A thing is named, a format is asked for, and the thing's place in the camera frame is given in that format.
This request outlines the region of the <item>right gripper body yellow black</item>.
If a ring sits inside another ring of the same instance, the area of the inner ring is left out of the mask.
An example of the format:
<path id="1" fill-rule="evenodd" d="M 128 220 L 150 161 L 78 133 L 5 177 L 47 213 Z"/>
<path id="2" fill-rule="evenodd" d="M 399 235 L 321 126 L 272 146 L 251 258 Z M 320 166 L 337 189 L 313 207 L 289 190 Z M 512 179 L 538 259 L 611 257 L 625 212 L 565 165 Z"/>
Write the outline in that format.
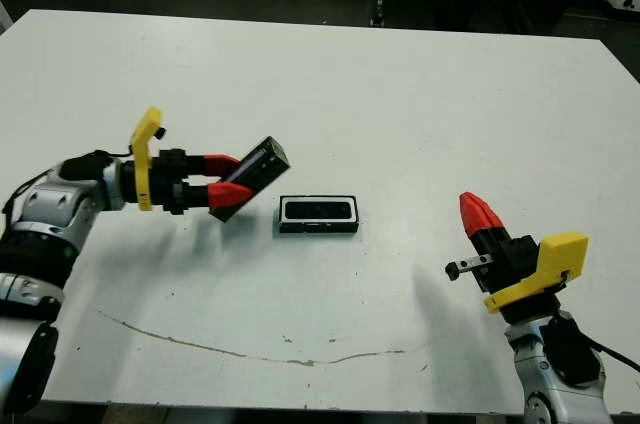
<path id="1" fill-rule="evenodd" d="M 506 232 L 477 232 L 470 241 L 477 255 L 448 263 L 445 273 L 452 281 L 472 273 L 488 294 L 487 311 L 501 314 L 509 324 L 557 312 L 556 294 L 582 274 L 588 248 L 588 238 L 579 232 L 540 242 L 529 235 L 512 238 Z"/>

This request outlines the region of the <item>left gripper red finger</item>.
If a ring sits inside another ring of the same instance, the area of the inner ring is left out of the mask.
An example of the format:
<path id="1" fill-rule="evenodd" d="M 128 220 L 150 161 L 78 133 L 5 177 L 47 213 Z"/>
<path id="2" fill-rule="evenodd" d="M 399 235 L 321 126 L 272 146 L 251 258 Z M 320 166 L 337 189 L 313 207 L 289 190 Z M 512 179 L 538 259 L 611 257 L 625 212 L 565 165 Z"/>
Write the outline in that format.
<path id="1" fill-rule="evenodd" d="M 208 154 L 203 156 L 203 175 L 211 177 L 227 177 L 234 172 L 241 161 L 225 154 Z"/>
<path id="2" fill-rule="evenodd" d="M 216 182 L 188 187 L 189 207 L 233 207 L 253 196 L 253 191 L 231 182 Z"/>

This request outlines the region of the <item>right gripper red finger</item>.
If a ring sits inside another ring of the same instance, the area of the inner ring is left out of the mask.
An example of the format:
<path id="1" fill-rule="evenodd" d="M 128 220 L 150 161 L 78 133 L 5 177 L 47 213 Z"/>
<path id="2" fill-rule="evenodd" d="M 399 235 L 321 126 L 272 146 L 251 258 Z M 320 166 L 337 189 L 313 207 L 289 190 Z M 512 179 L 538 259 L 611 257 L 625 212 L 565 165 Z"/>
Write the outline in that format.
<path id="1" fill-rule="evenodd" d="M 471 192 L 467 193 L 467 237 L 474 246 L 496 246 L 511 238 L 498 215 Z"/>
<path id="2" fill-rule="evenodd" d="M 479 255 L 491 250 L 493 229 L 492 211 L 489 205 L 471 192 L 459 196 L 460 214 L 465 233 Z"/>

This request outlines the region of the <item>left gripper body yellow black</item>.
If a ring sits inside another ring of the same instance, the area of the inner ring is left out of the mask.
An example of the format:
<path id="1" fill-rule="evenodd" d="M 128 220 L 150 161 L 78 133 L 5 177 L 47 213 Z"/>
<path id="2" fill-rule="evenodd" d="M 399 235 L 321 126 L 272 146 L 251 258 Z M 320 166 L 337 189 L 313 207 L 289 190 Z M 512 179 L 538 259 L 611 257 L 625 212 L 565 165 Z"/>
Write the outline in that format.
<path id="1" fill-rule="evenodd" d="M 173 215 L 191 208 L 208 207 L 205 185 L 190 185 L 189 176 L 204 175 L 204 157 L 190 156 L 183 149 L 160 150 L 151 155 L 149 142 L 161 139 L 163 113 L 151 106 L 136 125 L 129 141 L 132 159 L 120 171 L 120 190 L 126 202 L 137 203 L 141 211 L 160 206 Z"/>

